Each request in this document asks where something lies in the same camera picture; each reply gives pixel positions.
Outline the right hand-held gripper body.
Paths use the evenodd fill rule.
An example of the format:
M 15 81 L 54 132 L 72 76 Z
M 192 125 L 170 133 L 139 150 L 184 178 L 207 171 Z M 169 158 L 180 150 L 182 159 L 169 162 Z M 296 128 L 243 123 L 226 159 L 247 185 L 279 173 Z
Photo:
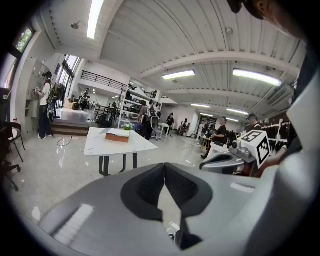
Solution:
M 242 175 L 252 175 L 270 156 L 270 144 L 266 131 L 251 130 L 250 132 L 233 141 L 229 152 L 242 159 L 242 170 L 237 171 Z

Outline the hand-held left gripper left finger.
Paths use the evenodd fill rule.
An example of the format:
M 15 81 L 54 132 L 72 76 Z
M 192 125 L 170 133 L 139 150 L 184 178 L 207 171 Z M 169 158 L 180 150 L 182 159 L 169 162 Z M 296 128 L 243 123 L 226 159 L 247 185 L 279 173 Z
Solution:
M 173 256 L 180 252 L 158 208 L 164 165 L 152 164 L 89 183 L 55 205 L 39 227 L 86 256 Z

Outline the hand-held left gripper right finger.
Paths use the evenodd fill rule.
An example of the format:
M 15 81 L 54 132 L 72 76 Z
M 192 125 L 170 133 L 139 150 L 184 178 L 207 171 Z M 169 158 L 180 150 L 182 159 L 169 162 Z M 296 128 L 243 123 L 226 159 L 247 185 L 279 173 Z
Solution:
M 253 179 L 165 163 L 164 184 L 180 210 L 179 245 L 171 251 L 255 251 Z

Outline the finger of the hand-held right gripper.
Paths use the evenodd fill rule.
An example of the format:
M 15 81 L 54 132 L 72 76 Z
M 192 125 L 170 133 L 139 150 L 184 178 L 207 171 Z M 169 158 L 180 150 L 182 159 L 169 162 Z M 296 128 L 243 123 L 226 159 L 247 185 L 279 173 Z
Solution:
M 231 161 L 233 159 L 233 155 L 229 153 L 214 153 L 212 155 L 208 155 L 205 159 L 206 161 Z
M 202 162 L 199 169 L 216 174 L 233 174 L 244 163 L 241 158 L 235 156 L 215 156 Z

